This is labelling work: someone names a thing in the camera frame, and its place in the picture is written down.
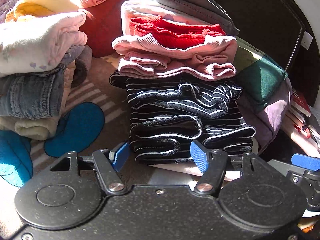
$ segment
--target denim jeans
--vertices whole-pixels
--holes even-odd
[[[59,65],[37,73],[19,73],[0,78],[0,116],[27,119],[59,116],[64,71],[84,46],[72,46]]]
[[[238,35],[231,18],[214,0],[154,0],[210,24],[220,24],[227,35]]]

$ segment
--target green fabric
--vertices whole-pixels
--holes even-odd
[[[253,110],[257,113],[268,105],[269,97],[288,76],[273,59],[264,55],[252,65],[237,73],[235,80],[243,87]]]

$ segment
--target red book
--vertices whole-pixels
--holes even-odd
[[[298,109],[300,112],[304,113],[307,117],[311,116],[308,103],[301,92],[297,92],[297,90],[293,89],[292,99],[293,107]]]

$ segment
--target gray garment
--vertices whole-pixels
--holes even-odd
[[[239,30],[231,18],[214,0],[153,0],[210,24],[220,24],[227,35],[236,36]]]
[[[81,85],[85,81],[91,68],[91,61],[92,49],[88,45],[85,45],[84,50],[76,59],[76,69],[71,84],[72,88]]]
[[[0,78],[0,116],[27,119],[59,116],[64,71],[84,46],[72,46],[59,65],[37,73],[19,73]]]

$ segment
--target purple garment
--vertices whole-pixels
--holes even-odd
[[[292,86],[289,78],[286,78],[268,100],[268,106],[258,114],[253,113],[245,94],[237,100],[239,110],[245,122],[248,125],[254,126],[257,130],[254,137],[259,143],[258,154],[261,154],[275,139],[285,112],[291,105],[291,98]]]
[[[0,0],[0,23],[5,22],[5,16],[20,0]]]

